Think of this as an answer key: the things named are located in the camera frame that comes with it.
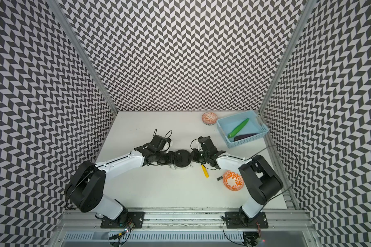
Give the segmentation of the yellow handled screwdriver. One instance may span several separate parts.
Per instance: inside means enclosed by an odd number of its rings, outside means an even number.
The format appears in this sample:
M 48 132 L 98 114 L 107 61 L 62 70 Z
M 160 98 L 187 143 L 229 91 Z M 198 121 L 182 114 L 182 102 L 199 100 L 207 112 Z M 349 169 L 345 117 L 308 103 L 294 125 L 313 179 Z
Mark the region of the yellow handled screwdriver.
M 208 174 L 208 172 L 207 172 L 206 167 L 202 164 L 202 165 L 201 165 L 201 168 L 202 168 L 202 170 L 203 170 L 204 176 L 205 176 L 206 178 L 209 178 L 209 174 Z

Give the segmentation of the white twin bell alarm clock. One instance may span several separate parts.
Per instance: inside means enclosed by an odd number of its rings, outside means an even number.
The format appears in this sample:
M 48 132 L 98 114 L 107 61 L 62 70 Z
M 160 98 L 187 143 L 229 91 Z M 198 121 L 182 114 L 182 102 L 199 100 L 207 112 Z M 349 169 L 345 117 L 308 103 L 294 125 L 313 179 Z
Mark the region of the white twin bell alarm clock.
M 191 164 L 191 153 L 187 150 L 181 149 L 173 152 L 173 169 L 186 169 Z

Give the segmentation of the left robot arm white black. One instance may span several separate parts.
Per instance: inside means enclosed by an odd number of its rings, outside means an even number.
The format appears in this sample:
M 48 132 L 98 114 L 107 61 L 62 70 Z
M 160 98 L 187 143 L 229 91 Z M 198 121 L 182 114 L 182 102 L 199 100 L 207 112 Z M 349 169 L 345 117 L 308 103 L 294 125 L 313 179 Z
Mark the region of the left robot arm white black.
M 105 186 L 132 169 L 146 166 L 173 165 L 178 151 L 156 151 L 141 146 L 126 155 L 106 162 L 93 163 L 85 161 L 66 185 L 65 196 L 81 212 L 93 212 L 116 220 L 125 210 L 121 203 L 104 194 Z

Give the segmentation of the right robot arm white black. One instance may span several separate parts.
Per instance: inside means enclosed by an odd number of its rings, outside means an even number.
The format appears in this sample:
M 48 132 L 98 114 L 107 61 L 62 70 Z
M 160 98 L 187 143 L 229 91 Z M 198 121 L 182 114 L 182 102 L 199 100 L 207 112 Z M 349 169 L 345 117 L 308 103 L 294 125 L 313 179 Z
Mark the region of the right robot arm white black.
M 255 218 L 268 201 L 283 189 L 281 178 L 261 155 L 245 159 L 227 154 L 224 151 L 211 155 L 208 151 L 193 149 L 191 159 L 196 163 L 228 170 L 242 177 L 249 198 L 240 207 L 240 212 L 248 219 Z

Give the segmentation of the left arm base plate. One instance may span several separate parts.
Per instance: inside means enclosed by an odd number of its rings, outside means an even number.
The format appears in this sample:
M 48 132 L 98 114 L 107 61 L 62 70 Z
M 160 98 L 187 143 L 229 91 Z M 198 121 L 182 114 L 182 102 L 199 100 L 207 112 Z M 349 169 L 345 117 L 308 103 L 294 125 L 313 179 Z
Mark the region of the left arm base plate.
M 145 212 L 122 212 L 115 220 L 106 216 L 102 219 L 101 228 L 142 228 Z

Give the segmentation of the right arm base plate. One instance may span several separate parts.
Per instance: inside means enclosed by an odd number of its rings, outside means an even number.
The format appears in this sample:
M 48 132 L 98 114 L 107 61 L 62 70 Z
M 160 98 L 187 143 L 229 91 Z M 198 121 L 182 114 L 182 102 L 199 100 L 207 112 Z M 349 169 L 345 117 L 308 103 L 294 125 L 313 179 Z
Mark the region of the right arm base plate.
M 269 228 L 265 212 L 259 212 L 253 218 L 249 218 L 241 212 L 226 212 L 223 217 L 226 227 L 233 228 Z

